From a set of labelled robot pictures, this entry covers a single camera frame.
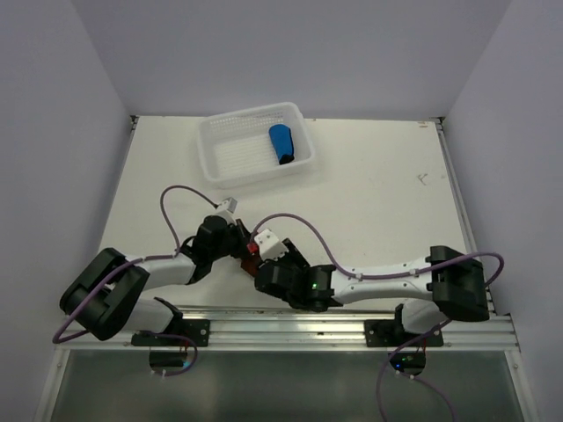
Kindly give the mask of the brown towel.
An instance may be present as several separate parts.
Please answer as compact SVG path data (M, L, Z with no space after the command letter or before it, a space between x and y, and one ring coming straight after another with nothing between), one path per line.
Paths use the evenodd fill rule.
M255 278L263 261L259 256L251 256L241 260L240 267L243 271Z

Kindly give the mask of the white plastic basket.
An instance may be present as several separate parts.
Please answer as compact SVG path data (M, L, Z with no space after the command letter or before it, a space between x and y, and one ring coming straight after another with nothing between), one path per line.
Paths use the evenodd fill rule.
M268 135L276 124L291 129L295 159L289 164L278 164ZM305 119L291 102L204 118L198 125L196 145L205 179L224 189L304 171L316 158Z

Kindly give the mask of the blue and grey towel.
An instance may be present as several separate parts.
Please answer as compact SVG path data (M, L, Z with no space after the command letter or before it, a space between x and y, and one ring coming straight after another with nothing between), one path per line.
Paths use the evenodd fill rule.
M290 127L276 124L269 128L268 135L279 165L289 164L295 159L295 147Z

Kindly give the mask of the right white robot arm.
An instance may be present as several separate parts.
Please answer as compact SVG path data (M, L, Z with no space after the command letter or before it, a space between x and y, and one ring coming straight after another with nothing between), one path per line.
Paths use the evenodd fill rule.
M398 299L391 333L402 345L447 320L477 323L489 318L483 265L446 246L395 266L371 268L310 265L288 240L257 236L250 246L260 256L257 291L292 309L322 313L330 308L378 299Z

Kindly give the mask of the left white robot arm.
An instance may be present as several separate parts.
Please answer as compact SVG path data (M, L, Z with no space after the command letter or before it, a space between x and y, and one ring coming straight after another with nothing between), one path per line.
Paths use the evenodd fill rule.
M131 258L105 248L62 294L59 307L68 318L53 342L61 344L85 334L104 341L133 330L151 331L163 345L177 343L183 333L179 310L159 298L143 300L142 292L193 285L222 258L247 260L250 236L241 220L210 215L172 255Z

